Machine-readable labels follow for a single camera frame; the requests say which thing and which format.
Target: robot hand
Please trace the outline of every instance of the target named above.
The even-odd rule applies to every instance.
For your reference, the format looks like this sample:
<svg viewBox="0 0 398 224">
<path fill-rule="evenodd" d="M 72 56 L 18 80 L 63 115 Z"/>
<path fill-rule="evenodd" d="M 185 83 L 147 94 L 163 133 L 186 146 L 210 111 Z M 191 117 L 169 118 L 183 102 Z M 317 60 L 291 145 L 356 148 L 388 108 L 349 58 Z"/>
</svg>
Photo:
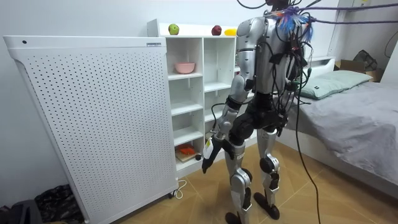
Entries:
<svg viewBox="0 0 398 224">
<path fill-rule="evenodd" d="M 206 142 L 206 146 L 203 150 L 203 163 L 201 165 L 202 171 L 206 174 L 207 168 L 213 165 L 216 156 L 220 152 L 223 145 L 223 140 L 220 140 L 214 136 L 210 137 Z"/>
</svg>

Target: gray bedding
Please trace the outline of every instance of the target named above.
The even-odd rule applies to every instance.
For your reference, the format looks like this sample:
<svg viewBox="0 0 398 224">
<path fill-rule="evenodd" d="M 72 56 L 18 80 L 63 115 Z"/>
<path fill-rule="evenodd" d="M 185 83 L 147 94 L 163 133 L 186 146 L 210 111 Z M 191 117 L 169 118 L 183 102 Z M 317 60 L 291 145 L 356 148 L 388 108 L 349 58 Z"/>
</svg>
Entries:
<svg viewBox="0 0 398 224">
<path fill-rule="evenodd" d="M 337 157 L 398 185 L 398 87 L 363 83 L 322 100 L 301 97 L 298 130 Z M 288 128 L 295 129 L 295 107 Z"/>
</svg>

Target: humanoid robot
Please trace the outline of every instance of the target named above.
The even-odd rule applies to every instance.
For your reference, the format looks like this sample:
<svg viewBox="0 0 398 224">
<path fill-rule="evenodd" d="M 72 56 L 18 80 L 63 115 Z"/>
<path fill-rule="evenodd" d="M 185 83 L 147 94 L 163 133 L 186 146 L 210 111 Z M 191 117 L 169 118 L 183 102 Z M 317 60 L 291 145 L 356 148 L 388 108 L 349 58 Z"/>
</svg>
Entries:
<svg viewBox="0 0 398 224">
<path fill-rule="evenodd" d="M 272 11 L 287 7 L 287 1 L 274 1 Z M 231 184 L 231 196 L 238 215 L 228 213 L 228 223 L 249 224 L 251 208 L 251 173 L 241 167 L 245 142 L 254 129 L 261 160 L 264 193 L 255 193 L 255 201 L 270 215 L 279 219 L 275 194 L 279 190 L 279 161 L 272 156 L 276 136 L 287 124 L 292 101 L 302 84 L 303 28 L 284 32 L 278 26 L 275 14 L 265 12 L 242 22 L 237 30 L 238 57 L 241 73 L 236 75 L 223 113 L 216 120 L 215 133 L 202 152 L 202 170 L 206 173 L 220 149 L 225 150 L 226 165 Z M 244 114 L 238 116 L 247 104 L 250 91 L 255 93 Z"/>
</svg>

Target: yellow fruit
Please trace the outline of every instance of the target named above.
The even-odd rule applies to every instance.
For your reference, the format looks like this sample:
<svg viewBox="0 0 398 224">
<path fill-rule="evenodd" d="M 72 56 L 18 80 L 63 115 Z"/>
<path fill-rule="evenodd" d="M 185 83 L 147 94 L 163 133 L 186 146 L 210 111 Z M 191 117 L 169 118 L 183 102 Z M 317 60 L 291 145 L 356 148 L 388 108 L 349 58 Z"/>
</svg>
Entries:
<svg viewBox="0 0 398 224">
<path fill-rule="evenodd" d="M 236 29 L 228 29 L 224 32 L 225 35 L 236 35 Z"/>
</svg>

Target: cardboard box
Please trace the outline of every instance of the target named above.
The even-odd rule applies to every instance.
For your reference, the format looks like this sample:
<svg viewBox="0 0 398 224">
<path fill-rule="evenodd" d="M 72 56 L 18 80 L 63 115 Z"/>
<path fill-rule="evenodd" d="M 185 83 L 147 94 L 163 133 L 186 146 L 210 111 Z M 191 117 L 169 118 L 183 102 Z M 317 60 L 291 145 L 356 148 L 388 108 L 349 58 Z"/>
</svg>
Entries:
<svg viewBox="0 0 398 224">
<path fill-rule="evenodd" d="M 365 71 L 365 63 L 364 62 L 355 62 L 351 60 L 340 60 L 335 63 L 335 71 L 338 70 L 347 70 L 347 71 L 353 71 L 353 72 L 359 72 L 363 74 L 367 74 L 372 77 L 372 79 L 369 80 L 369 82 L 380 82 L 384 70 L 383 69 L 376 69 L 373 71 Z"/>
</svg>

